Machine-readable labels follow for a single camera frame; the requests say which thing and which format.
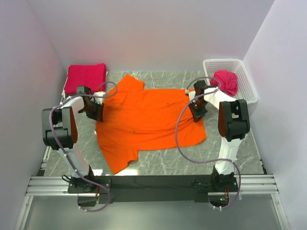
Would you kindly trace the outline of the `orange t shirt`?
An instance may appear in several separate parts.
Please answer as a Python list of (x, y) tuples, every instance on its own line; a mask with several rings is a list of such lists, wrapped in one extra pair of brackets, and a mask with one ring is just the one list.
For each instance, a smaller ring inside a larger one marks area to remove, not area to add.
[(207, 136), (203, 121), (194, 123), (183, 108), (189, 102), (181, 89), (144, 89), (144, 82), (126, 75), (106, 98), (103, 122), (96, 123), (97, 142), (113, 174), (137, 161), (140, 150), (189, 147)]

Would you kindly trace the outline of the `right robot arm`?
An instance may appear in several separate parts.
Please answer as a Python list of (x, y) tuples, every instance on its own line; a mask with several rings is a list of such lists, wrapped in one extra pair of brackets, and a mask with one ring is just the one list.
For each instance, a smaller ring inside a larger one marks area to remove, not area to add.
[(211, 186), (216, 191), (235, 185), (234, 178), (238, 148), (250, 131), (248, 105), (244, 99), (235, 99), (225, 94), (216, 86), (208, 86), (204, 80), (194, 83), (194, 92), (188, 94), (195, 98), (189, 105), (194, 122), (198, 122), (207, 113), (206, 105), (218, 109), (218, 132), (221, 146), (218, 161), (211, 174)]

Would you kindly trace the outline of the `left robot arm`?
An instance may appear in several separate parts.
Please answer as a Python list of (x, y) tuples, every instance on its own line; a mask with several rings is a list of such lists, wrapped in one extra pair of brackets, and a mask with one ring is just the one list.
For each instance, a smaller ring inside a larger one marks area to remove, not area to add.
[(42, 136), (46, 146), (59, 153), (70, 169), (71, 176), (62, 176), (62, 179), (73, 188), (90, 192), (95, 185), (91, 166), (85, 161), (77, 146), (78, 131), (75, 115), (85, 113), (95, 121), (102, 121), (104, 108), (104, 91), (91, 92), (86, 86), (78, 86), (73, 96), (55, 108), (42, 111)]

